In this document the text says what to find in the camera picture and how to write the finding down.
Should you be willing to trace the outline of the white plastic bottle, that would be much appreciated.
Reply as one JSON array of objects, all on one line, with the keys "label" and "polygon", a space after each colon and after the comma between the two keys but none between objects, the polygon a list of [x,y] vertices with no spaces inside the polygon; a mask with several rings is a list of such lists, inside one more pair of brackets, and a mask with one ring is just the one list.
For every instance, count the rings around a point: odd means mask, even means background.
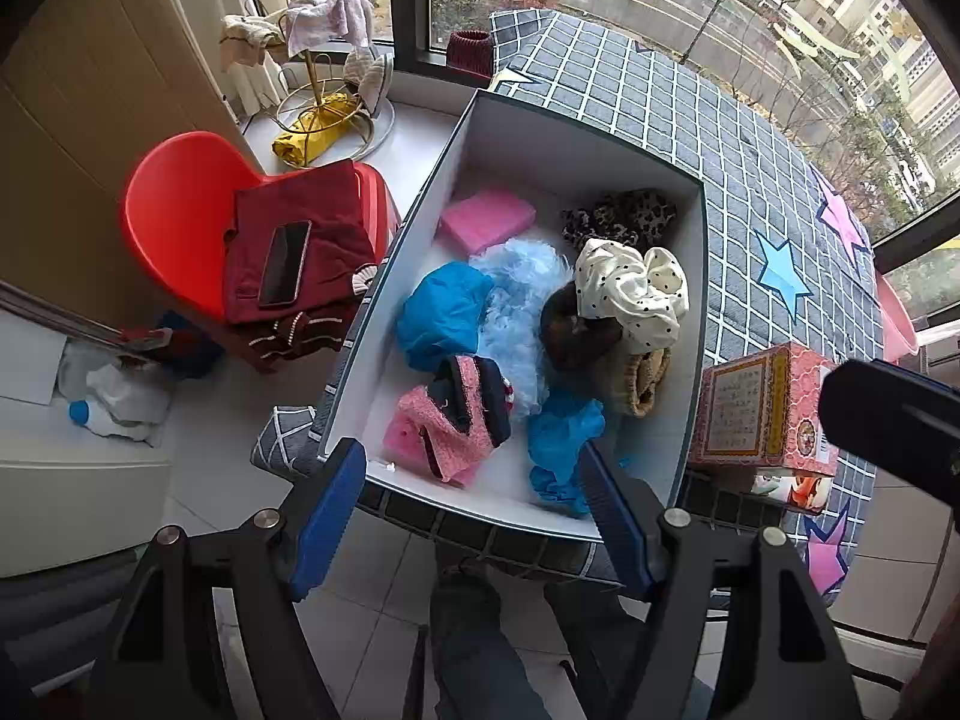
[{"label": "white plastic bottle", "polygon": [[154,362],[129,361],[101,346],[68,340],[57,371],[57,394],[67,402],[75,426],[156,449],[171,410],[174,380]]}]

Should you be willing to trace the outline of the pink plastic bucket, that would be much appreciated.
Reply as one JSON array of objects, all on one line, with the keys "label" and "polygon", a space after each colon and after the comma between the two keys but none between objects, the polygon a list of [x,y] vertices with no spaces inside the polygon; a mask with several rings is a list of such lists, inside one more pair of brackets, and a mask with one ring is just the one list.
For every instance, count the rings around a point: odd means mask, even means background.
[{"label": "pink plastic bucket", "polygon": [[907,308],[882,273],[875,273],[875,288],[882,317],[884,359],[896,364],[901,358],[918,353],[918,337]]}]

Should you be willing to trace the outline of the black smartphone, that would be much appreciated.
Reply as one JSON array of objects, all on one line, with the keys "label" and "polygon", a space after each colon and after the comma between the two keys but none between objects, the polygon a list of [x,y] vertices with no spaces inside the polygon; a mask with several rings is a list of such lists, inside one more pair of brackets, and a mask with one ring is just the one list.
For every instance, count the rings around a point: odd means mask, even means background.
[{"label": "black smartphone", "polygon": [[262,309],[278,309],[295,304],[311,231],[313,223],[309,220],[275,227],[260,275],[257,304]]}]

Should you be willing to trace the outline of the beige woven pouch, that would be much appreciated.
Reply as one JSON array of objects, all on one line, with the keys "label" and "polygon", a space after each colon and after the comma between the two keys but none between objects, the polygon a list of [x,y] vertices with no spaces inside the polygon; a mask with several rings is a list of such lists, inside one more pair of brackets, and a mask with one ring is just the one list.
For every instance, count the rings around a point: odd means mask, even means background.
[{"label": "beige woven pouch", "polygon": [[592,378],[608,411],[644,418],[656,405],[656,394],[669,364],[669,349],[633,355],[617,346],[597,362]]}]

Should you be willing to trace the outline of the pink foam sponge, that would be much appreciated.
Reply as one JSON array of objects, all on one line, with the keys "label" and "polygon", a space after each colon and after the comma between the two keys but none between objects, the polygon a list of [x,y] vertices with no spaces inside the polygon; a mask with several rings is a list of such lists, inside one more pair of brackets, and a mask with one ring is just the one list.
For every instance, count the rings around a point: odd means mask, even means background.
[{"label": "pink foam sponge", "polygon": [[485,188],[449,205],[439,227],[466,255],[502,244],[535,223],[534,205],[516,193]]}]

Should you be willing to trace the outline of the floral printed packet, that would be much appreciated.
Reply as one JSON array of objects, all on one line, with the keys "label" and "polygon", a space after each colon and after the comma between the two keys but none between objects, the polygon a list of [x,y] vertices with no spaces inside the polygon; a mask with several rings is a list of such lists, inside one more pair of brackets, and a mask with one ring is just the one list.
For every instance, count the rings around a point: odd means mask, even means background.
[{"label": "floral printed packet", "polygon": [[833,478],[815,473],[748,470],[739,481],[745,494],[786,509],[820,514],[827,507]]}]

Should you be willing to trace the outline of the white polka dot scrunchie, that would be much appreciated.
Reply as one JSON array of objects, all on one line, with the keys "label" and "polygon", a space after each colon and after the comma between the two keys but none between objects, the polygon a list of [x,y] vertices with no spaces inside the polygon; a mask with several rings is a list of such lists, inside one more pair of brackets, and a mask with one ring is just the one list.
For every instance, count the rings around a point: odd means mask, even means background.
[{"label": "white polka dot scrunchie", "polygon": [[610,239],[589,239],[574,267],[578,316],[615,320],[632,355],[667,349],[690,309],[688,281],[670,250],[641,254]]}]

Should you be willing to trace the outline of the dark red knitted pot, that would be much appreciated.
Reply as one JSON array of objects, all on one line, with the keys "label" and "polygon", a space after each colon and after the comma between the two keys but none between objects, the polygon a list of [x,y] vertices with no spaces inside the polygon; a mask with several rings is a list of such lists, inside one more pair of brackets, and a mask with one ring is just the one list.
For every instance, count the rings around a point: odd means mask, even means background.
[{"label": "dark red knitted pot", "polygon": [[446,65],[489,82],[493,76],[493,36],[481,29],[454,31],[446,46]]}]

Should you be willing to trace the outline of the checkered star tablecloth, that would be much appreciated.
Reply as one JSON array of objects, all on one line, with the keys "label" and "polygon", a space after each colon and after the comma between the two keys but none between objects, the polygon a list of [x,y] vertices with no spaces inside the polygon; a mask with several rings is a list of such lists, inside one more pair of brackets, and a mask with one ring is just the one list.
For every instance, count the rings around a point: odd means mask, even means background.
[{"label": "checkered star tablecloth", "polygon": [[[589,135],[612,135],[617,143],[640,146],[665,158],[685,177],[703,184],[706,220],[706,314],[701,366],[731,362],[797,341],[825,353],[828,362],[882,356],[882,327],[869,236],[844,207],[848,224],[861,238],[851,244],[853,260],[838,234],[833,206],[843,200],[775,127],[736,103],[713,82],[686,70],[664,54],[602,28],[553,10],[497,11],[490,16],[496,71],[516,71],[524,80],[494,82],[494,94],[563,115]],[[601,71],[619,83],[612,104],[594,96]],[[770,249],[777,263],[791,255],[793,273],[809,294],[797,293],[791,314],[773,286]],[[296,465],[301,447],[311,444],[325,460],[320,438],[329,437],[335,411],[345,405],[353,346],[384,333],[370,330],[371,302],[348,332],[347,351],[338,353],[334,373],[314,406],[275,406],[252,447],[251,463],[264,472],[295,481],[308,465]],[[747,493],[721,493],[693,472],[669,472],[667,492],[716,527],[747,533],[761,525],[781,525],[807,562],[807,541],[836,548],[838,578],[823,585],[825,605],[835,603],[853,565],[857,540],[866,523],[877,468],[839,452],[838,472],[822,514],[771,514],[773,502]],[[368,481],[373,497],[359,507],[421,536],[436,536],[464,550],[483,551],[508,574],[592,582],[615,582],[608,554],[596,528],[584,538],[569,528],[501,523],[490,515],[467,514],[462,505],[428,502],[426,494],[402,491],[396,481]]]}]

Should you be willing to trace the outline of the red folded garment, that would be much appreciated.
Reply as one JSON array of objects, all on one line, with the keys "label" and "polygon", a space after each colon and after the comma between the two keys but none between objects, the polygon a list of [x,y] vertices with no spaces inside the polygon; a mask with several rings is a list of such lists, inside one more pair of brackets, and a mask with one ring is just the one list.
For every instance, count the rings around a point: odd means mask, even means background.
[{"label": "red folded garment", "polygon": [[340,348],[376,270],[355,161],[235,193],[224,318],[257,364]]}]

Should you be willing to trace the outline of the leopard print scrunchie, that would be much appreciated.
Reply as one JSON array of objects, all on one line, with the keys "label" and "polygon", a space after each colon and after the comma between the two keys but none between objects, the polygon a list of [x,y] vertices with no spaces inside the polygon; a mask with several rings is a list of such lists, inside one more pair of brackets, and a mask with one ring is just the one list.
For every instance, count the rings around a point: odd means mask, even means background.
[{"label": "leopard print scrunchie", "polygon": [[562,236],[576,252],[589,239],[605,239],[639,250],[659,245],[677,218],[677,208],[654,188],[609,193],[590,206],[562,213]]}]

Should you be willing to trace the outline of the brown wooden cabinet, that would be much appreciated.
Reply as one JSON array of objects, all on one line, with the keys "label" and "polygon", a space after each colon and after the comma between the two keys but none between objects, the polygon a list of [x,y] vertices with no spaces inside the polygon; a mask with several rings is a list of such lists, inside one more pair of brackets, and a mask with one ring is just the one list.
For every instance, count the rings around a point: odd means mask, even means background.
[{"label": "brown wooden cabinet", "polygon": [[244,140],[172,0],[44,0],[2,52],[2,278],[125,328],[161,314],[121,200],[153,146]]}]

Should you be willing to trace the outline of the blue crumpled cloth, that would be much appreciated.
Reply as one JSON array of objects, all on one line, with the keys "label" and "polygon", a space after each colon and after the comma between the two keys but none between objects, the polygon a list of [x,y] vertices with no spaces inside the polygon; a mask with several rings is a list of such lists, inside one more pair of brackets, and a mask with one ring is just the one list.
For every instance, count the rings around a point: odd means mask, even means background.
[{"label": "blue crumpled cloth", "polygon": [[573,517],[589,514],[579,483],[579,452],[604,431],[601,400],[576,392],[551,392],[542,411],[527,420],[529,483],[544,504]]}]

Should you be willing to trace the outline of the cream hanging cloth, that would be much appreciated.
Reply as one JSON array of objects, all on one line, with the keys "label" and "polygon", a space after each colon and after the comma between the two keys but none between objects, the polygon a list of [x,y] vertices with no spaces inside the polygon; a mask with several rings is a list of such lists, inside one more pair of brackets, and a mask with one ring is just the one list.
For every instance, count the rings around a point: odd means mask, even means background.
[{"label": "cream hanging cloth", "polygon": [[280,25],[260,16],[224,15],[220,21],[221,70],[233,65],[256,67],[270,57],[275,64],[288,60]]}]

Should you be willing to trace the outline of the lilac hanging towel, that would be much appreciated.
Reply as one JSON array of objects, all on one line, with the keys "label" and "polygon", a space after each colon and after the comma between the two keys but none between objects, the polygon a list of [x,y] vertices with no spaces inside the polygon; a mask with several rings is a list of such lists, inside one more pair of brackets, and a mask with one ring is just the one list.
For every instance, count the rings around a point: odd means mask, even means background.
[{"label": "lilac hanging towel", "polygon": [[291,0],[286,9],[288,54],[319,52],[334,39],[353,47],[370,47],[373,20],[370,0]]}]

